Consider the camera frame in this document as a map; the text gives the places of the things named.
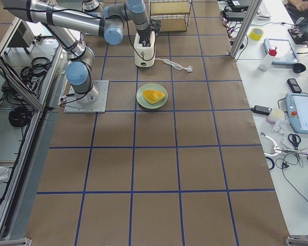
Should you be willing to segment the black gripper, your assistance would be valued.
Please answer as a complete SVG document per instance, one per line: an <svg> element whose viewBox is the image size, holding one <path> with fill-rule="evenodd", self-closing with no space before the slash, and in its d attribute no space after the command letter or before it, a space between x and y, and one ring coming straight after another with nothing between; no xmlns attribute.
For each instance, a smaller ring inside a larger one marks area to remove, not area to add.
<svg viewBox="0 0 308 246"><path fill-rule="evenodd" d="M143 24L136 24L136 30L140 37L139 43L150 43L151 33L159 36L161 21L158 19L148 19Z"/></svg>

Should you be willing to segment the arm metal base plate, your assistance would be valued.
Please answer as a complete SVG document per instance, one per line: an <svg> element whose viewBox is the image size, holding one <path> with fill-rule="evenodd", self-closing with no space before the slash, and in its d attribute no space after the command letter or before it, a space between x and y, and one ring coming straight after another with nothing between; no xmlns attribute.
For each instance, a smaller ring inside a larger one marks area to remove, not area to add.
<svg viewBox="0 0 308 246"><path fill-rule="evenodd" d="M105 113L109 81L93 80L93 87L85 97L80 94L68 97L64 104L65 113Z"/></svg>

